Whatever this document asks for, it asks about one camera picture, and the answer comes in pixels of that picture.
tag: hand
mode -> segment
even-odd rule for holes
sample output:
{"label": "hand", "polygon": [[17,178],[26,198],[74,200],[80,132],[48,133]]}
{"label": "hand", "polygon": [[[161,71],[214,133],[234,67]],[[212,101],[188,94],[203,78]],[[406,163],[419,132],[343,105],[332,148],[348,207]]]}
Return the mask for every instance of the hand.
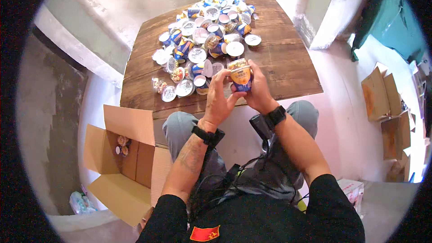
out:
{"label": "hand", "polygon": [[230,70],[222,69],[212,78],[207,94],[206,113],[198,122],[198,126],[206,132],[215,132],[219,124],[231,114],[237,100],[246,96],[246,92],[234,92],[225,99],[223,80],[230,73]]}
{"label": "hand", "polygon": [[[279,104],[270,95],[266,77],[261,72],[260,67],[258,67],[258,65],[252,60],[248,60],[247,62],[251,66],[254,78],[252,79],[252,88],[247,92],[245,100],[253,109],[263,115],[267,115],[271,111],[275,110]],[[232,84],[231,91],[233,94],[236,90],[235,85]]]}

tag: wooden table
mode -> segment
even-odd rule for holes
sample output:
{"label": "wooden table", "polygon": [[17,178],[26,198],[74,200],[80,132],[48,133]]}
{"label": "wooden table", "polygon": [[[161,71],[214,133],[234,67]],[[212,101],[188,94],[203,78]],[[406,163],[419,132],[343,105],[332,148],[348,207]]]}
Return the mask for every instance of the wooden table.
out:
{"label": "wooden table", "polygon": [[[246,3],[256,7],[259,19],[252,19],[252,33],[260,35],[262,42],[251,49],[245,44],[244,57],[261,67],[272,97],[283,100],[322,93],[309,54],[293,23],[276,0],[246,0]],[[176,14],[187,7],[159,15],[141,26],[124,74],[121,107],[152,110],[154,119],[165,119],[175,111],[194,114],[205,110],[206,95],[194,93],[166,103],[151,89],[153,76],[164,78],[168,84],[174,85],[169,74],[152,60],[152,55],[162,46],[158,36],[167,31],[168,25],[175,22]],[[226,88],[226,95],[229,95],[229,87]],[[236,103],[245,104],[243,98]]]}

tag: red patch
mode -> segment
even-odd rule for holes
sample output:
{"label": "red patch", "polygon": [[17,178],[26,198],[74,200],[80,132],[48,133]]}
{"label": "red patch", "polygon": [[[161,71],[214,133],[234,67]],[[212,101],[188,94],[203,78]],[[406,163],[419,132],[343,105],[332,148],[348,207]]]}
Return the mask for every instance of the red patch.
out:
{"label": "red patch", "polygon": [[190,240],[205,242],[215,239],[219,236],[219,227],[220,225],[214,228],[201,229],[195,226],[192,230]]}

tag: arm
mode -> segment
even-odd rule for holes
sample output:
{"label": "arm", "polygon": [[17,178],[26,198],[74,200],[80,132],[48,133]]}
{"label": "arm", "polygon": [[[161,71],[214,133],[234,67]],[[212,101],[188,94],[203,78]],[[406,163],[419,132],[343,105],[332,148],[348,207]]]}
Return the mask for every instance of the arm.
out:
{"label": "arm", "polygon": [[[252,60],[248,63],[254,73],[254,79],[252,89],[245,96],[245,100],[253,109],[266,115],[279,104],[270,95],[266,78],[258,65]],[[231,90],[235,92],[235,87],[231,86]],[[276,126],[275,133],[292,163],[305,176],[308,186],[318,176],[331,173],[315,140],[290,115],[287,114],[286,119]]]}
{"label": "arm", "polygon": [[[225,99],[223,80],[229,74],[229,70],[223,69],[213,76],[210,83],[206,111],[198,121],[198,127],[206,132],[214,133],[219,124],[231,114],[236,101],[246,95],[246,92],[235,92]],[[186,203],[200,175],[206,150],[207,145],[202,139],[192,134],[175,160],[161,195],[173,194]]]}

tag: cardboard boxes stacked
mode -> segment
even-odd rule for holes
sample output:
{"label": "cardboard boxes stacked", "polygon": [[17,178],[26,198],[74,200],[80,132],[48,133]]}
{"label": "cardboard boxes stacked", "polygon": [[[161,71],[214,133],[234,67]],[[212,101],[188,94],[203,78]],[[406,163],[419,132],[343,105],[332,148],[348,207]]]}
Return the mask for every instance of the cardboard boxes stacked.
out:
{"label": "cardboard boxes stacked", "polygon": [[[152,111],[104,105],[105,128],[87,125],[84,165],[100,175],[87,188],[119,219],[136,226],[152,210],[172,165],[168,149],[155,146]],[[117,137],[132,140],[117,155]]]}
{"label": "cardboard boxes stacked", "polygon": [[372,73],[362,81],[369,121],[381,121],[384,160],[395,160],[387,181],[408,181],[410,156],[405,149],[411,146],[411,131],[415,131],[415,117],[402,110],[402,98],[397,92],[393,74],[377,62]]}

